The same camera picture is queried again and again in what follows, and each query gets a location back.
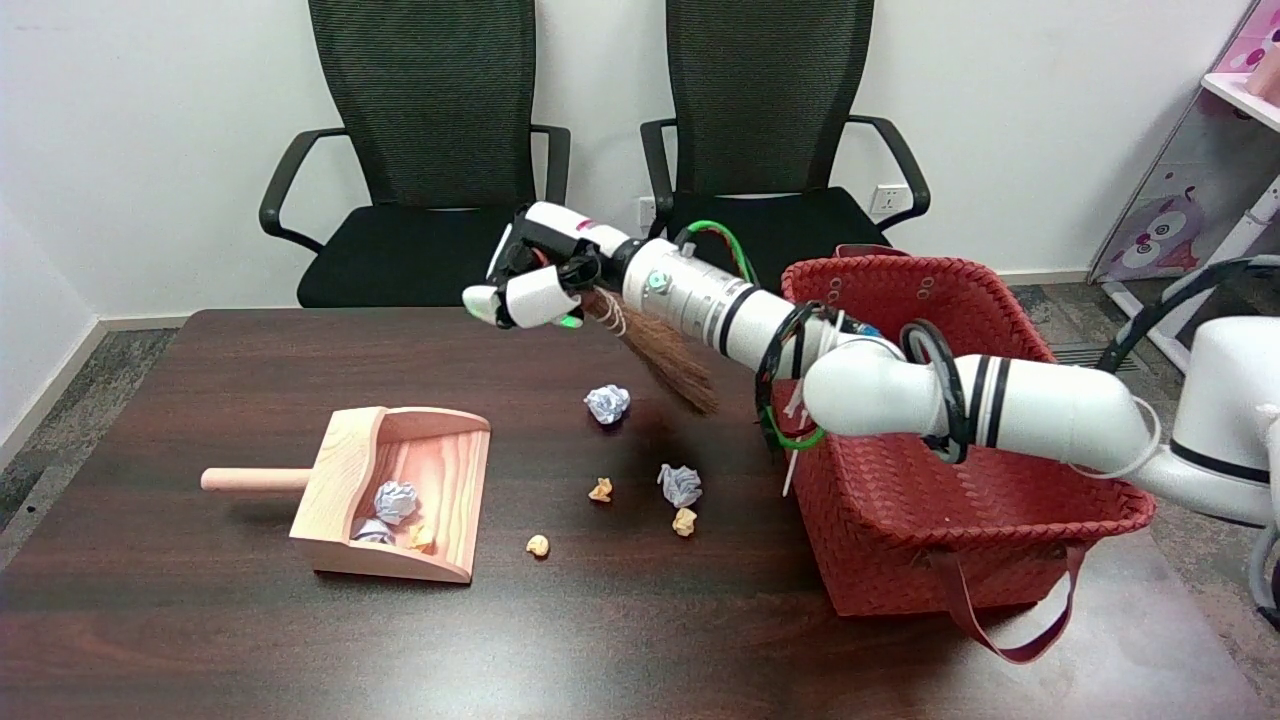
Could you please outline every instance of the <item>white wall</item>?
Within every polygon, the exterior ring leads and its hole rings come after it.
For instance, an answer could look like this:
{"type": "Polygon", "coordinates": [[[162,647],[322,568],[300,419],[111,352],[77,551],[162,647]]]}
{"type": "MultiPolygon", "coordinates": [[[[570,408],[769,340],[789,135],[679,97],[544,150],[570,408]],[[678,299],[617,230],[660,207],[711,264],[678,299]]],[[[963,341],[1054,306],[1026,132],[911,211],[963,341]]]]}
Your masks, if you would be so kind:
{"type": "MultiPolygon", "coordinates": [[[[96,323],[93,313],[0,201],[0,441],[96,323]]],[[[8,461],[0,451],[0,464],[8,461]]]]}
{"type": "MultiPolygon", "coordinates": [[[[886,0],[860,113],[892,118],[934,205],[892,231],[997,270],[1083,269],[1248,0],[886,0]]],[[[540,0],[535,119],[573,131],[570,201],[635,225],[636,127],[669,115],[663,0],[540,0]]],[[[0,192],[106,316],[287,305],[308,254],[255,214],[288,140],[338,120],[303,0],[6,0],[0,192]]],[[[850,129],[836,182],[897,179],[850,129]]],[[[364,201],[326,141],[288,223],[364,201]]]]}

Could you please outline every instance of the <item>mesh chair back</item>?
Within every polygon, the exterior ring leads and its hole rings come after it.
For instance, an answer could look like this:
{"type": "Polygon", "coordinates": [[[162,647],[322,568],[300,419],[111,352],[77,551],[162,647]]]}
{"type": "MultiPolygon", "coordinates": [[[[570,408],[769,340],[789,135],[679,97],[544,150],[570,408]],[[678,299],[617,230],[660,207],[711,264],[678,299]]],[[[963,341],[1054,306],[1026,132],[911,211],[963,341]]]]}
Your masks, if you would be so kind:
{"type": "Polygon", "coordinates": [[[667,0],[676,190],[827,187],[873,0],[667,0]]]}
{"type": "Polygon", "coordinates": [[[534,200],[534,0],[310,0],[375,204],[534,200]]]}

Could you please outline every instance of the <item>chair seat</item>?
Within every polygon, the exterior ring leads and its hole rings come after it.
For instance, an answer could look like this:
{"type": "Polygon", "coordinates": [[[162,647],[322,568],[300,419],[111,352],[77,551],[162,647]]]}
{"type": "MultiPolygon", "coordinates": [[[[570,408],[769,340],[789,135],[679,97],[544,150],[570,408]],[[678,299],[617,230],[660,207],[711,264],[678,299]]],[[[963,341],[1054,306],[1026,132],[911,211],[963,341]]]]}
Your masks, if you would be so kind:
{"type": "MultiPolygon", "coordinates": [[[[768,199],[699,197],[676,193],[667,237],[690,223],[716,220],[727,227],[755,266],[760,286],[780,292],[782,272],[797,260],[831,258],[837,245],[888,245],[876,223],[844,188],[812,190],[768,199]]],[[[723,242],[698,238],[698,256],[737,274],[723,242]]]]}
{"type": "Polygon", "coordinates": [[[442,307],[484,281],[515,208],[358,208],[298,283],[303,307],[442,307]]]}

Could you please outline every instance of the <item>dark wooden table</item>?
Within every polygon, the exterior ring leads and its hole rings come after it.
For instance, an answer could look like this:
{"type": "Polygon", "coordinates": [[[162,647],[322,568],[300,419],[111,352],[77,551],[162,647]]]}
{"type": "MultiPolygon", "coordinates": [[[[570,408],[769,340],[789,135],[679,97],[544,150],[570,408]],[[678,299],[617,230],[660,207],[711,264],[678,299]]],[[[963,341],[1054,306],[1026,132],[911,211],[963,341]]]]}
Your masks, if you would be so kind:
{"type": "Polygon", "coordinates": [[[599,328],[201,313],[0,575],[0,717],[1266,716],[1146,536],[1089,556],[1032,666],[945,618],[835,618],[749,375],[713,363],[724,410],[692,419],[599,328]],[[635,398],[618,434],[581,402],[608,382],[635,398]],[[492,420],[471,587],[314,574],[289,502],[198,491],[210,465],[308,466],[329,413],[367,405],[492,420]],[[664,461],[704,478],[690,539],[664,461]],[[613,505],[588,501],[598,475],[613,505]]]}

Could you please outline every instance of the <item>red woven basket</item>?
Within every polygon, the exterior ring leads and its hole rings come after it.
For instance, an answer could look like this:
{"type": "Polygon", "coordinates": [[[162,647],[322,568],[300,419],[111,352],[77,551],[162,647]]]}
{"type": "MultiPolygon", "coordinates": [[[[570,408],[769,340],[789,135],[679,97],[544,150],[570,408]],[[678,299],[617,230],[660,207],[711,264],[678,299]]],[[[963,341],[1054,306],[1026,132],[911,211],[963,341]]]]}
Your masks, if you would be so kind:
{"type": "MultiPolygon", "coordinates": [[[[1052,363],[1053,355],[989,269],[942,258],[808,260],[782,277],[786,297],[820,300],[896,340],[932,322],[955,355],[1052,363]]],[[[774,388],[781,409],[791,383],[774,388]]],[[[822,578],[840,615],[950,611],[996,650],[973,607],[1034,603],[1074,575],[1101,538],[1146,527],[1155,501],[1126,483],[1085,478],[1043,459],[970,447],[947,465],[915,436],[831,437],[800,454],[792,479],[822,578]]],[[[1069,619],[1009,651],[1024,662],[1047,650],[1069,619]]]]}

